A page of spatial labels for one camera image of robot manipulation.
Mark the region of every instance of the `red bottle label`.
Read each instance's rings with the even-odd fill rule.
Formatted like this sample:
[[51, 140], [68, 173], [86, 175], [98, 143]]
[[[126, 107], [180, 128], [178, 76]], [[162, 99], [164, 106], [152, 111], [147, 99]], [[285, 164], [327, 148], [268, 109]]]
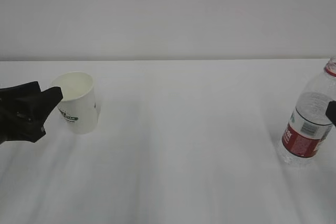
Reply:
[[312, 123], [295, 109], [282, 136], [284, 147], [299, 157], [312, 157], [326, 139], [332, 124]]

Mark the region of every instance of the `white table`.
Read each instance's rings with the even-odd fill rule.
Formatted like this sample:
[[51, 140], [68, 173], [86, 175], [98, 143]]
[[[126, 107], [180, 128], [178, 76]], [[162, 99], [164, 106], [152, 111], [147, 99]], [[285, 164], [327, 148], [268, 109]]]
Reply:
[[0, 62], [1, 87], [96, 80], [97, 129], [55, 110], [0, 146], [1, 224], [336, 223], [335, 132], [306, 168], [275, 149], [326, 60]]

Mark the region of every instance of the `bottle neck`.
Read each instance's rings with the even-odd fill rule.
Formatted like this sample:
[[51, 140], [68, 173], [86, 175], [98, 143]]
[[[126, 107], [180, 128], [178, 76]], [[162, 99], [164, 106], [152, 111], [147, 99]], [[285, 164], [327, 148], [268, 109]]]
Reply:
[[336, 57], [332, 57], [328, 63], [324, 67], [324, 71], [333, 76], [336, 77]]

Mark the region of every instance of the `cup rim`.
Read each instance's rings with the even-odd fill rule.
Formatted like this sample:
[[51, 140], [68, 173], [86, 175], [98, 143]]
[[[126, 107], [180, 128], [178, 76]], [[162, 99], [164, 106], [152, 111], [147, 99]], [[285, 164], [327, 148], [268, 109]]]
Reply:
[[73, 99], [62, 99], [60, 102], [71, 102], [71, 101], [75, 101], [75, 100], [78, 100], [84, 96], [86, 96], [88, 93], [91, 92], [91, 90], [93, 89], [93, 77], [88, 74], [88, 73], [85, 73], [85, 72], [82, 72], [82, 71], [71, 71], [71, 72], [66, 72], [66, 73], [63, 73], [61, 75], [59, 75], [58, 77], [56, 77], [52, 82], [51, 82], [51, 86], [50, 87], [60, 87], [60, 86], [57, 86], [54, 84], [54, 82], [60, 78], [60, 77], [63, 77], [63, 76], [66, 76], [67, 74], [71, 74], [71, 73], [83, 73], [83, 74], [86, 74], [88, 77], [90, 77], [90, 80], [91, 80], [91, 86], [90, 88], [88, 89], [87, 92], [85, 92], [84, 94], [80, 95], [79, 97], [76, 97], [76, 98], [73, 98]]

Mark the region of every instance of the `printed logo on cup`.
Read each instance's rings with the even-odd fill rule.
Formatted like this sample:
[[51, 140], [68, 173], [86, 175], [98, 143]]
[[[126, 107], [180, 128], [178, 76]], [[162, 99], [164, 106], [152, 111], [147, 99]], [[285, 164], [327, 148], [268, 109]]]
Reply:
[[62, 116], [65, 118], [65, 120], [67, 120], [70, 123], [74, 123], [75, 121], [78, 120], [78, 118], [74, 117], [74, 116], [69, 116], [67, 115], [67, 113], [65, 111], [62, 111], [60, 109], [58, 109], [59, 112], [61, 112]]

